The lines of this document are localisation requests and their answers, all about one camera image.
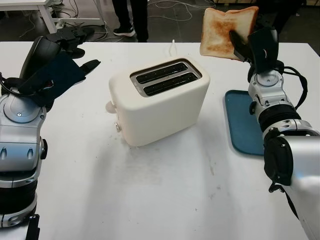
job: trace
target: table surface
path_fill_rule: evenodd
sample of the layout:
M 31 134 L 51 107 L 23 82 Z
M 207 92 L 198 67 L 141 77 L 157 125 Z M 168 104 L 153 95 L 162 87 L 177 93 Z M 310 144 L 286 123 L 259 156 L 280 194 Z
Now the table surface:
M 0 0 L 0 7 L 46 5 L 51 0 Z
M 31 42 L 0 42 L 0 71 L 18 77 Z M 228 90 L 246 90 L 249 65 L 201 56 L 199 43 L 177 43 L 211 77 L 197 123 L 149 145 L 128 146 L 107 113 L 108 81 L 127 67 L 166 58 L 169 43 L 85 43 L 80 65 L 102 63 L 59 97 L 41 136 L 48 155 L 38 181 L 40 240 L 306 240 L 286 196 L 269 193 L 262 157 L 231 145 L 224 109 Z M 281 43 L 279 60 L 308 79 L 298 113 L 320 129 L 320 58 L 304 43 Z M 299 79 L 284 76 L 295 104 Z M 23 239 L 26 227 L 0 231 Z

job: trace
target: blue tray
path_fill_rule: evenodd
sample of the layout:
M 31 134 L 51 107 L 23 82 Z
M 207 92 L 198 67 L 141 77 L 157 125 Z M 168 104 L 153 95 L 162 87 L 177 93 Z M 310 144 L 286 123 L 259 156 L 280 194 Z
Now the blue tray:
M 264 141 L 256 116 L 250 115 L 252 102 L 247 91 L 230 90 L 224 96 L 233 147 L 241 153 L 264 155 Z

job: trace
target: toaster knob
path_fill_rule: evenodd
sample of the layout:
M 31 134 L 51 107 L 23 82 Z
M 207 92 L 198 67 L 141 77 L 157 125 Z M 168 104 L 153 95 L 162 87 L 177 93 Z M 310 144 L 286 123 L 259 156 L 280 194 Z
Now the toaster knob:
M 115 123 L 114 123 L 114 126 L 115 126 L 115 128 L 116 128 L 116 131 L 117 131 L 118 133 L 120 133 L 120 132 L 121 132 L 121 128 L 120 128 L 119 124 L 118 124 L 117 122 L 115 122 Z
M 105 109 L 108 113 L 110 114 L 115 114 L 116 113 L 116 106 L 113 105 L 113 103 L 111 101 L 109 101 L 106 105 L 105 105 Z

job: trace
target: black shoe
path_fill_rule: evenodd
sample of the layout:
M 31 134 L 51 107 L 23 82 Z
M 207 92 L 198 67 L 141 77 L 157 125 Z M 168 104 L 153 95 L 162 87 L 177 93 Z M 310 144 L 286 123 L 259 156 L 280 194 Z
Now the black shoe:
M 135 35 L 135 33 L 136 32 L 132 26 L 131 27 L 120 26 L 119 28 L 116 28 L 115 30 L 113 30 L 113 34 L 116 36 L 132 37 L 133 35 Z

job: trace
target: slice of bread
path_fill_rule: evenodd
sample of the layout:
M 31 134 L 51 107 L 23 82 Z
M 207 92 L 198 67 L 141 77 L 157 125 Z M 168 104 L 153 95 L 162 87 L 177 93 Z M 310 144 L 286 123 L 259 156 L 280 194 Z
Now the slice of bread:
M 200 54 L 239 60 L 234 55 L 229 31 L 236 31 L 247 43 L 248 35 L 252 33 L 256 23 L 258 10 L 257 6 L 227 12 L 207 8 L 203 17 Z

